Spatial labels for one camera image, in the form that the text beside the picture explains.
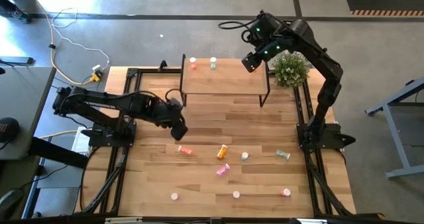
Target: gray table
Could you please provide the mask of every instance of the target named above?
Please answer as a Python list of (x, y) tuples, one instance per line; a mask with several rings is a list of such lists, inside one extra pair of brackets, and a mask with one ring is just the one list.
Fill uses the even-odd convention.
[(27, 155), (56, 70), (51, 67), (3, 69), (6, 73), (0, 75), (0, 118), (16, 119), (21, 131), (0, 150), (0, 160), (16, 160)]

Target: gray floor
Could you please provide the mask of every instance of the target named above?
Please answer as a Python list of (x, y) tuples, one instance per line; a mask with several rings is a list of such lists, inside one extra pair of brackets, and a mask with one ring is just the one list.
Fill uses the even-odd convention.
[[(266, 9), (275, 15), (294, 15), (292, 0), (40, 2), (52, 12), (78, 7), (81, 13), (119, 15), (255, 15)], [(300, 3), (305, 16), (350, 16), (345, 0), (300, 0)], [(28, 11), (39, 11), (29, 2), (23, 7)], [(242, 58), (252, 50), (241, 41), (241, 30), (219, 30), (219, 22), (80, 19), (62, 31), (75, 42), (103, 49), (111, 58), (112, 66), (157, 66), (163, 59), (176, 66), (182, 53), (197, 57)], [(384, 100), (409, 80), (424, 76), (423, 23), (313, 22), (310, 25), (319, 44), (327, 47), (329, 54), (344, 69), (343, 89), (334, 110), (344, 133), (357, 139), (346, 149), (357, 212), (380, 212), (388, 219), (423, 222), (424, 174), (392, 181), (386, 179), (384, 172), (400, 168), (401, 163), (385, 117), (381, 114), (367, 117), (364, 113), (366, 108)], [(22, 25), (0, 18), (0, 27), (1, 54), (32, 56), (36, 59), (36, 66), (50, 65), (47, 48), (50, 31), (45, 19), (35, 19), (33, 24)], [(66, 41), (56, 42), (56, 45), (57, 65), (75, 80), (81, 81), (88, 76), (91, 67), (105, 64), (105, 58), (99, 53), (85, 51)], [(56, 80), (54, 85), (64, 84)], [(55, 89), (50, 92), (36, 135), (77, 128), (71, 121), (52, 114), (54, 92)], [(419, 95), (418, 100), (424, 101), (424, 93)], [(424, 148), (406, 149), (411, 154), (412, 163), (423, 163)], [(75, 202), (75, 188), (44, 188), (36, 210), (44, 215), (70, 213)], [(57, 198), (55, 205), (51, 204), (52, 197)]]

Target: table surface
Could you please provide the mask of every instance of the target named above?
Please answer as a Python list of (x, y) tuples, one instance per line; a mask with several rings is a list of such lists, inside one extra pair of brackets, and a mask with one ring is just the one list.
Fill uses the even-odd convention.
[[(126, 73), (126, 67), (112, 67), (105, 90), (122, 93)], [(323, 81), (318, 71), (310, 71), (314, 107)], [(140, 87), (163, 97), (179, 84), (179, 74), (143, 74)], [(170, 95), (179, 97), (176, 92)], [(295, 131), (297, 111), (292, 89), (278, 87), (271, 80), (271, 93), (262, 108), (257, 97), (251, 95), (191, 95), (187, 102), (183, 113), (189, 131), (181, 141), (175, 141), (168, 129), (137, 121), (136, 142), (129, 153), (119, 215), (313, 216), (305, 161)], [(102, 111), (110, 116), (118, 114)], [(334, 121), (331, 109), (326, 118), (327, 122)], [(222, 144), (229, 149), (220, 161), (216, 155)], [(179, 145), (192, 149), (194, 155), (179, 154)], [(290, 160), (276, 156), (276, 150), (289, 152)], [(110, 151), (107, 147), (100, 148), (88, 164), (83, 184), (85, 205), (105, 181)], [(240, 159), (242, 152), (250, 155), (245, 161)], [(334, 150), (322, 153), (329, 186), (345, 207), (355, 212), (342, 156)], [(231, 169), (218, 177), (216, 171), (225, 164)], [(280, 195), (284, 188), (291, 190), (291, 197)], [(241, 193), (240, 198), (233, 198), (234, 191)], [(174, 192), (180, 195), (177, 201), (171, 200)], [(324, 210), (320, 188), (317, 193)], [(109, 196), (109, 207), (113, 196)]]
[(12, 117), (21, 131), (13, 142), (0, 150), (0, 160), (27, 155), (56, 70), (53, 67), (3, 68), (0, 75), (0, 118)]
[(211, 69), (210, 58), (197, 58), (196, 69), (189, 58), (184, 62), (182, 91), (186, 94), (264, 95), (268, 92), (266, 67), (262, 62), (248, 73), (240, 59), (218, 58), (216, 69)]

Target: yellow warning tape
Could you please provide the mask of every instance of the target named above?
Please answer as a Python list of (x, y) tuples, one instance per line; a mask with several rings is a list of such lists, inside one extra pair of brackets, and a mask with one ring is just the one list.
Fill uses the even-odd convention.
[(350, 12), (353, 15), (374, 15), (374, 16), (423, 16), (424, 11), (379, 11), (379, 10), (355, 10)]

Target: yellow cable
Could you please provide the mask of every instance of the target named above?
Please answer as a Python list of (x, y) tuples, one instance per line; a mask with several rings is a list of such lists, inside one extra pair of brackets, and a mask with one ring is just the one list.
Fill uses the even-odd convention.
[[(38, 4), (38, 6), (40, 6), (40, 8), (42, 9), (42, 12), (44, 13), (44, 15), (46, 16), (47, 22), (48, 22), (48, 26), (50, 27), (50, 37), (51, 37), (51, 41), (50, 44), (54, 44), (54, 34), (53, 34), (53, 28), (52, 25), (50, 23), (50, 19), (48, 18), (48, 15), (46, 13), (46, 10), (44, 10), (43, 6), (41, 6), (40, 2), (38, 0), (35, 0)], [(75, 82), (73, 79), (69, 78), (67, 75), (65, 75), (60, 69), (59, 67), (57, 67), (57, 65), (54, 63), (54, 56), (53, 56), (53, 48), (50, 48), (50, 61), (52, 63), (52, 66), (64, 77), (66, 78), (69, 82), (71, 82), (72, 84), (76, 84), (76, 85), (86, 85), (88, 83), (90, 83), (91, 81), (88, 80), (84, 83), (82, 82)]]
[(57, 137), (59, 135), (76, 133), (76, 132), (78, 132), (78, 131), (63, 131), (63, 132), (59, 132), (59, 133), (56, 133), (56, 134), (53, 134), (53, 135), (44, 135), (43, 137), (39, 137), (39, 139), (47, 139), (47, 138), (50, 138), (50, 137)]

